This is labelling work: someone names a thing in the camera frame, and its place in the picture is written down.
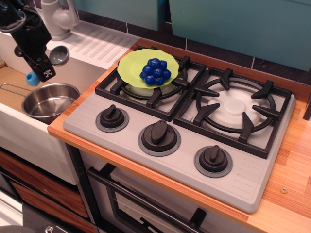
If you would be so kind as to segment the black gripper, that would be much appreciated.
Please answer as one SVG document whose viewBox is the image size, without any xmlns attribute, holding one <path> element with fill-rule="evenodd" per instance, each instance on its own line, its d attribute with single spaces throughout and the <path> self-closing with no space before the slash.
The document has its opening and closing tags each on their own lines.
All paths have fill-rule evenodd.
<svg viewBox="0 0 311 233">
<path fill-rule="evenodd" d="M 56 75 L 46 55 L 46 44 L 52 37 L 38 13 L 23 13 L 23 18 L 10 34 L 17 43 L 20 56 L 31 65 L 41 82 L 46 82 Z"/>
</svg>

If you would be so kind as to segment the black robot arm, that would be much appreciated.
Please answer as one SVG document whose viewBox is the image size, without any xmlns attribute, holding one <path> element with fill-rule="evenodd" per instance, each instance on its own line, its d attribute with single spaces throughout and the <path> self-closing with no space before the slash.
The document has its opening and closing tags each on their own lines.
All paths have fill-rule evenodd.
<svg viewBox="0 0 311 233">
<path fill-rule="evenodd" d="M 2 0 L 0 31 L 13 37 L 17 44 L 15 55 L 24 58 L 41 82 L 56 75 L 46 55 L 46 45 L 52 36 L 35 8 L 18 0 Z"/>
</svg>

